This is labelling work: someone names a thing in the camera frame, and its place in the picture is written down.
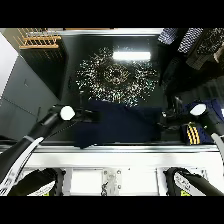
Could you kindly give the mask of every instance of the folded cloth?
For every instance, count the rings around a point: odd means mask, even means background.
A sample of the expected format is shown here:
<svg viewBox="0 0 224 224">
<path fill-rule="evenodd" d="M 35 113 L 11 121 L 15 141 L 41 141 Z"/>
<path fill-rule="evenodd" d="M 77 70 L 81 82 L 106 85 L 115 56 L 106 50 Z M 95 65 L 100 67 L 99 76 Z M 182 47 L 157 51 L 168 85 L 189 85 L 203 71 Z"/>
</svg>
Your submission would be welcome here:
<svg viewBox="0 0 224 224">
<path fill-rule="evenodd" d="M 182 113 L 188 113 L 188 111 L 198 103 L 199 102 L 195 101 L 193 103 L 185 105 L 183 107 Z M 208 111 L 213 110 L 217 115 L 217 119 L 220 120 L 220 122 L 224 122 L 221 107 L 216 99 L 204 100 L 200 103 L 204 103 Z M 182 133 L 183 140 L 186 144 L 214 144 L 211 136 L 206 133 L 205 129 L 199 123 L 196 123 L 195 125 L 182 126 Z"/>
<path fill-rule="evenodd" d="M 84 109 L 100 112 L 100 121 L 78 123 L 74 126 L 74 146 L 81 149 L 94 144 L 145 143 L 161 138 L 157 125 L 161 108 L 128 107 L 90 100 Z"/>
</svg>

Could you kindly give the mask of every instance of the dark blue cloth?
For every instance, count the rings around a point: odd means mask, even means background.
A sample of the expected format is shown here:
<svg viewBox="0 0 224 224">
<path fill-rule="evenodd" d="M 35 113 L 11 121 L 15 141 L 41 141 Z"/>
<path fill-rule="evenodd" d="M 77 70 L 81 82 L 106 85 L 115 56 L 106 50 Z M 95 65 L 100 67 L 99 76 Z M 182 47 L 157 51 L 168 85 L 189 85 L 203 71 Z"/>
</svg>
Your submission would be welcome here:
<svg viewBox="0 0 224 224">
<path fill-rule="evenodd" d="M 188 113 L 187 111 L 191 110 L 194 106 L 196 106 L 199 103 L 204 103 L 207 107 L 207 110 L 214 110 L 217 117 L 220 119 L 220 121 L 224 122 L 224 117 L 222 115 L 221 107 L 216 99 L 203 100 L 201 102 L 195 101 L 193 103 L 187 104 L 183 107 L 183 113 Z M 199 134 L 200 144 L 214 144 L 214 140 L 212 140 L 211 136 L 206 133 L 205 129 L 200 124 L 196 124 L 196 129 Z M 182 126 L 182 131 L 183 131 L 184 141 L 187 144 L 190 144 L 190 140 L 187 135 L 187 126 L 186 125 Z"/>
<path fill-rule="evenodd" d="M 144 143 L 160 140 L 157 125 L 161 108 L 128 107 L 123 104 L 91 100 L 84 109 L 100 112 L 99 123 L 74 126 L 76 147 L 104 143 Z"/>
</svg>

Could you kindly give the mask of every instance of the bright light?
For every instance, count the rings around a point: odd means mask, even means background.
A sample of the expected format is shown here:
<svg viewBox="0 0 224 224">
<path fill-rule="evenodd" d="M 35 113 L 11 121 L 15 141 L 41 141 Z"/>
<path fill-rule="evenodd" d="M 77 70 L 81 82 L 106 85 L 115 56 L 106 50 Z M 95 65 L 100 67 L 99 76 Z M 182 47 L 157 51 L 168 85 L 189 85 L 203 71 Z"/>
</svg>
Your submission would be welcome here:
<svg viewBox="0 0 224 224">
<path fill-rule="evenodd" d="M 150 60 L 150 52 L 114 52 L 113 59 L 122 61 Z"/>
</svg>

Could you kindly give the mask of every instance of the yellow label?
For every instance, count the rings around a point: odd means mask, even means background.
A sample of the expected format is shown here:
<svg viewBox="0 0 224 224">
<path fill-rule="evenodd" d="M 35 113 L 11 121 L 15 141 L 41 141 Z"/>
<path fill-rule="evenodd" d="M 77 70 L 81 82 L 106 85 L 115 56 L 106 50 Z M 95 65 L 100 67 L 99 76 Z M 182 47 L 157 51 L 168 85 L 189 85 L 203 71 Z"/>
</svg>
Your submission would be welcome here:
<svg viewBox="0 0 224 224">
<path fill-rule="evenodd" d="M 49 192 L 48 192 L 48 193 L 46 193 L 46 194 L 43 194 L 43 196 L 50 196 L 50 194 L 49 194 Z"/>
<path fill-rule="evenodd" d="M 191 195 L 188 194 L 186 191 L 181 191 L 181 196 L 191 196 Z"/>
</svg>

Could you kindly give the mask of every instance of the white circular joint cap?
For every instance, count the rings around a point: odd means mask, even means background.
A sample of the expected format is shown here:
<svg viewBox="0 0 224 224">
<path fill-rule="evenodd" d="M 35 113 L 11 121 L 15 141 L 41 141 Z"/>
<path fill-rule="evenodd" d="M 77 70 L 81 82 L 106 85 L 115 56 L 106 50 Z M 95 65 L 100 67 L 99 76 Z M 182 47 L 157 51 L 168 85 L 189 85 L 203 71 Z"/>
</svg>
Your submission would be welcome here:
<svg viewBox="0 0 224 224">
<path fill-rule="evenodd" d="M 64 121 L 69 121 L 75 116 L 75 111 L 70 106 L 65 106 L 61 109 L 60 115 Z"/>
<path fill-rule="evenodd" d="M 198 104 L 190 111 L 190 113 L 194 116 L 199 116 L 203 114 L 205 110 L 206 110 L 205 104 Z"/>
</svg>

